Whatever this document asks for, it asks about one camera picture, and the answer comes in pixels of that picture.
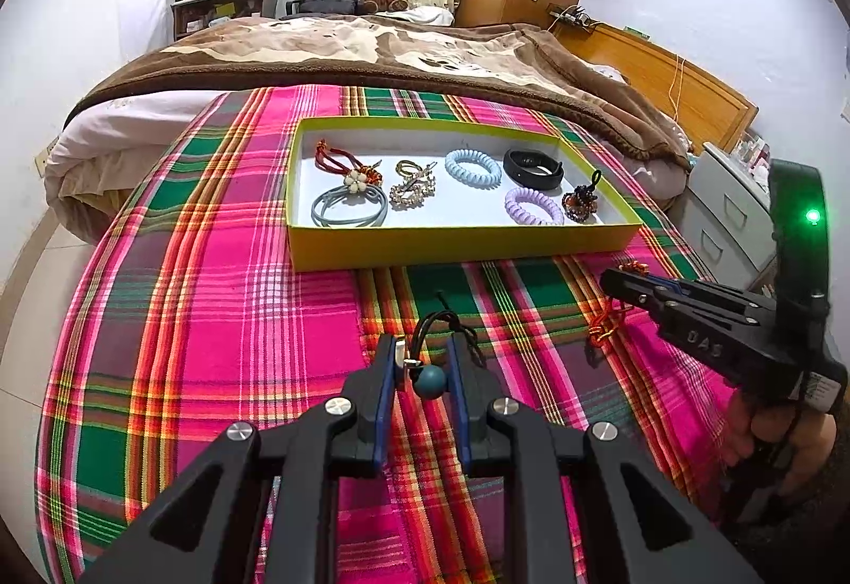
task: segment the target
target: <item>drawer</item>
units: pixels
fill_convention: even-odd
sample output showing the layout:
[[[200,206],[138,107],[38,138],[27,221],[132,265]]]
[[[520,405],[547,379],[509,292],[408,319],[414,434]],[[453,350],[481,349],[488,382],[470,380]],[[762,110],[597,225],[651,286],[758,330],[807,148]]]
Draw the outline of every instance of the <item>drawer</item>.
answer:
[[[756,267],[776,252],[768,211],[716,158],[703,152],[687,187],[720,220]]]
[[[741,246],[690,191],[670,210],[670,220],[720,284],[746,289],[758,276]]]

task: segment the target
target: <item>hand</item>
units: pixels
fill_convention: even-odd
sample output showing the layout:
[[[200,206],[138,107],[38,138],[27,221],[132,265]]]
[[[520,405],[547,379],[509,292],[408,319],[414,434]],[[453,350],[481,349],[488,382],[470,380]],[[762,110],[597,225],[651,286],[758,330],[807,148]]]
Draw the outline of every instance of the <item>hand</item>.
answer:
[[[794,417],[794,405],[783,404],[753,414],[741,391],[736,390],[726,410],[726,423],[720,455],[730,467],[752,455],[754,437],[778,443]],[[827,414],[806,408],[789,442],[796,450],[792,465],[779,487],[780,495],[790,495],[813,478],[829,459],[836,442],[836,420]]]

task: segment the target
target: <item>purple spiral hair tie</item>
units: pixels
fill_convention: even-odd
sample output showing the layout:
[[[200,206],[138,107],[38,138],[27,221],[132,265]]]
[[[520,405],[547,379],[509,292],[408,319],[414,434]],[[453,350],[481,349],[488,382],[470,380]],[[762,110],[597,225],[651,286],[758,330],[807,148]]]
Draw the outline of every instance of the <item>purple spiral hair tie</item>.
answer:
[[[549,213],[552,221],[547,222],[545,219],[532,215],[528,210],[524,210],[520,203],[534,203],[534,205],[543,208]],[[508,191],[505,196],[505,210],[517,224],[554,227],[564,223],[564,212],[558,207],[558,203],[543,195],[540,191],[533,189],[512,189]]]

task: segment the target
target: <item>light blue spiral hair tie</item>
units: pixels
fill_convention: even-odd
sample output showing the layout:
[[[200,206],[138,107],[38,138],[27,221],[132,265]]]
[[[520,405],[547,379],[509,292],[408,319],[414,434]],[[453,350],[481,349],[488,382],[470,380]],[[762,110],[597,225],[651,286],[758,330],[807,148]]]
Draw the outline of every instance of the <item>light blue spiral hair tie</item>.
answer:
[[[472,162],[483,166],[487,173],[464,169],[458,162]],[[478,150],[454,150],[445,155],[445,170],[452,178],[476,189],[494,189],[502,183],[502,168],[499,163]]]

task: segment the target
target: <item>cable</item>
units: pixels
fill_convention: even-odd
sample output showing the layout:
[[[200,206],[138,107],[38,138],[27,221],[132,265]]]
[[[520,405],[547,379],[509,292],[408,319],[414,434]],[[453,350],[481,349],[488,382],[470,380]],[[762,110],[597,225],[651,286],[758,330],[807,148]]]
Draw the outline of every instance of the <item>cable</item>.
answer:
[[[574,5],[571,5],[569,8],[565,8],[565,9],[561,12],[561,14],[560,14],[557,18],[555,18],[555,19],[551,22],[551,25],[550,25],[550,26],[546,29],[546,31],[547,31],[547,32],[551,32],[551,29],[555,27],[555,23],[556,23],[556,22],[558,22],[559,20],[563,19],[563,18],[564,18],[564,16],[566,16],[566,15],[567,15],[567,13],[569,13],[570,11],[572,11],[572,9],[574,9],[574,8],[578,8],[578,7],[579,7],[579,5],[578,5],[578,4],[574,4]]]
[[[803,410],[806,408],[806,393],[809,391],[809,380],[811,377],[812,371],[810,362],[806,362],[806,368],[803,369],[802,377],[800,379],[800,392],[797,394],[796,404],[794,404],[794,416],[792,417],[792,422],[789,424],[785,434],[782,436],[782,439],[779,440],[779,443],[773,447],[773,450],[770,453],[771,465],[775,463],[779,454],[785,449],[785,446],[791,442],[792,434],[796,430],[797,424],[800,422]]]
[[[425,337],[428,336],[428,330],[431,329],[431,325],[435,321],[442,320],[449,325],[449,329],[452,332],[458,332],[466,338],[466,346],[469,347],[469,355],[472,357],[473,363],[481,368],[486,368],[487,362],[483,357],[483,353],[481,353],[481,349],[479,349],[478,335],[475,330],[468,325],[463,325],[457,313],[449,308],[449,304],[445,301],[442,291],[437,292],[437,298],[443,304],[443,310],[430,312],[424,318],[419,318],[419,322],[416,323],[416,327],[413,330],[413,337],[411,337],[410,358],[419,359],[419,352],[422,351],[422,345],[425,343]]]
[[[673,73],[673,82],[670,83],[670,90],[667,91],[667,99],[670,100],[670,105],[673,106],[673,120],[679,122],[679,103],[682,101],[682,84],[685,80],[685,64],[687,59],[682,57],[682,75],[679,77],[679,55],[676,55],[676,71]],[[673,101],[673,88],[676,86],[676,79],[679,78],[679,94],[676,101]]]

